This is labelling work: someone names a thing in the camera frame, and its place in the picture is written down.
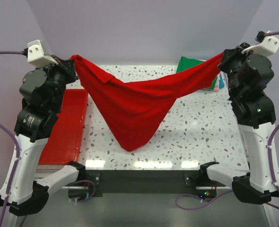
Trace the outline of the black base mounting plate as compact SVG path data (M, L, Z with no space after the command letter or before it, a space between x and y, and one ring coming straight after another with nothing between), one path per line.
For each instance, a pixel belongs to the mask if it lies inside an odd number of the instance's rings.
M216 197L216 183L195 182L197 170L87 170L90 183L71 183L70 199L82 201L105 193L193 194L200 199Z

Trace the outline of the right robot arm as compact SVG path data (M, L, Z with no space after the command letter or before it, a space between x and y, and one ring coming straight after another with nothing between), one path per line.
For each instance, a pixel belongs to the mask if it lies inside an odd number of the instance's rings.
M279 197L279 166L274 145L275 108L264 89L273 79L266 52L242 43L226 49L219 69L227 74L232 111L243 135L250 169L241 172L213 161L200 166L194 183L218 182L232 189L243 203L264 204Z

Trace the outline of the teal folded t shirt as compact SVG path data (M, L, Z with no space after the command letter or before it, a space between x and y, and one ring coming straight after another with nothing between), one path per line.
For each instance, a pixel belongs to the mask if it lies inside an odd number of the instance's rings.
M221 72L219 74L219 89L223 89L225 86L225 83L224 83L224 74Z

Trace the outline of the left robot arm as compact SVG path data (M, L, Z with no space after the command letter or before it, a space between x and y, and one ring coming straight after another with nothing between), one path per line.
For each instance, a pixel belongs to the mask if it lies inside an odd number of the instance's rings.
M25 74L19 89L23 99L14 128L15 149L0 189L0 207L8 207L17 217L40 212L56 191L70 183L82 185L86 180L85 166L74 161L43 179L34 178L42 151L59 118L66 85L78 79L73 59L62 60L55 55L51 58L52 63Z

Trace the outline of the red plastic tray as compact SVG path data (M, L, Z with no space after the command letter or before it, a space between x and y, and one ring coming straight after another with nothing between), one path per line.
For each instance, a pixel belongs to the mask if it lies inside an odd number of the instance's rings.
M42 151L39 165L61 166L78 160L87 106L88 93L84 89L65 91L59 119Z

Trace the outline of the green folded t shirt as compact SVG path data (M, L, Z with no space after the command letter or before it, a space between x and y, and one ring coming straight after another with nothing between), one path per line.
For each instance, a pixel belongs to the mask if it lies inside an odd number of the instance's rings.
M187 57L182 56L179 63L178 63L176 73L185 71L185 70L187 70L189 68L192 68L194 66L197 66L197 65L199 65L203 62L204 62L203 60L191 59L191 58L187 58ZM213 91L216 80L219 80L219 74L213 80L211 86L210 87L205 87L205 88L203 88L203 90Z

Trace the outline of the red t shirt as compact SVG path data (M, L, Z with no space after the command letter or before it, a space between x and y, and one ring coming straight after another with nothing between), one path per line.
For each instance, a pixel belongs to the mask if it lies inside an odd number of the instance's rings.
M158 79L123 82L80 55L75 70L119 145L131 152L149 142L178 98L210 87L220 53L187 70Z

